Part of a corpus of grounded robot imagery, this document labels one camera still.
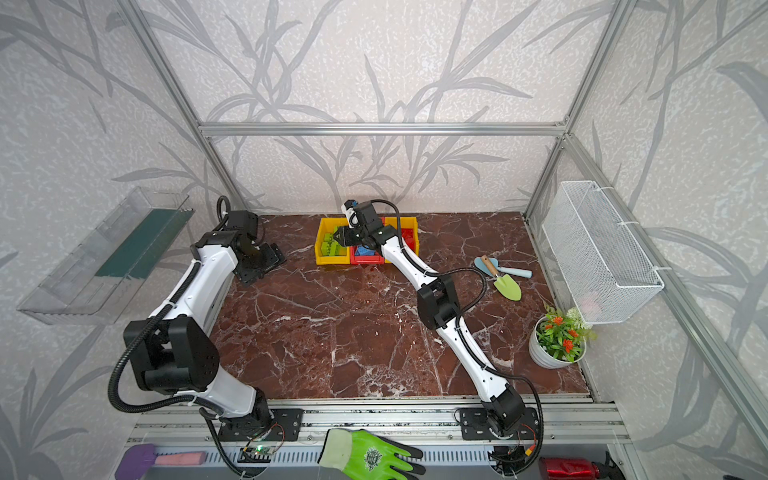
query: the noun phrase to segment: wooden handle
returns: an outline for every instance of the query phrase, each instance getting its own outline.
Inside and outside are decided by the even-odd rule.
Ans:
[[[490,260],[488,260],[488,255],[483,255],[480,257],[480,260],[485,264],[486,267],[488,267],[488,271],[491,272],[491,275],[493,276],[500,276],[501,274],[496,270],[496,267],[493,266],[493,263],[491,263]]]

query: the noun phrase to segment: wallpapered wall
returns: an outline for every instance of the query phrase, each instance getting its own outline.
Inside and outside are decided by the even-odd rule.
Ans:
[[[108,28],[115,9],[95,0],[0,3],[3,479],[108,477],[135,423],[106,400],[124,325],[178,281],[223,190],[132,34]],[[188,192],[197,212],[118,322],[46,326],[18,313],[136,185]]]
[[[764,393],[766,13],[765,1],[636,8],[576,128]],[[563,160],[556,181],[580,179]],[[661,298],[597,330],[587,367],[653,477],[768,478],[768,459]]]
[[[614,0],[144,2],[203,121],[560,121]],[[554,139],[217,139],[256,211],[522,210]]]

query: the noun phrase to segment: mesh basket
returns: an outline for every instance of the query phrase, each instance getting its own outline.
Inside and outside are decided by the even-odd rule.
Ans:
[[[593,181],[561,182],[542,229],[586,323],[619,323],[664,288]]]

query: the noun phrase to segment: green work glove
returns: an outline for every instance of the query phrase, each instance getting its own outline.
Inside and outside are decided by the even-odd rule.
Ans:
[[[365,430],[330,429],[317,462],[321,467],[341,470],[352,480],[416,480],[412,474],[424,475],[423,465],[413,465],[395,454],[412,458],[424,456],[419,449],[382,439]]]

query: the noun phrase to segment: red spray bottle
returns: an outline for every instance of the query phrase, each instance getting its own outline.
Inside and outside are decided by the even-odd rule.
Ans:
[[[545,480],[625,480],[624,474],[608,452],[605,452],[605,463],[590,462],[585,458],[541,457],[538,467]]]

